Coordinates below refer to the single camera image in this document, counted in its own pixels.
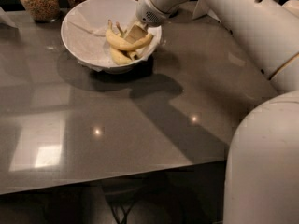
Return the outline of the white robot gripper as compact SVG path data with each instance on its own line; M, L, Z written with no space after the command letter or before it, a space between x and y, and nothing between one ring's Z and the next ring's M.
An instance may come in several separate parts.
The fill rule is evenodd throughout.
M133 44L148 33L149 27L158 27L178 11L180 4L190 0L138 0L135 15L128 23L124 39Z

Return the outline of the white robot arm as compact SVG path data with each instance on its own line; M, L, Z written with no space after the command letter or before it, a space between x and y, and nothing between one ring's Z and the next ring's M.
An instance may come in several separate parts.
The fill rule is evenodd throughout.
M135 16L159 26L188 0L138 0ZM229 146L223 224L299 224L299 18L273 0L199 0L255 66L273 97L250 111Z

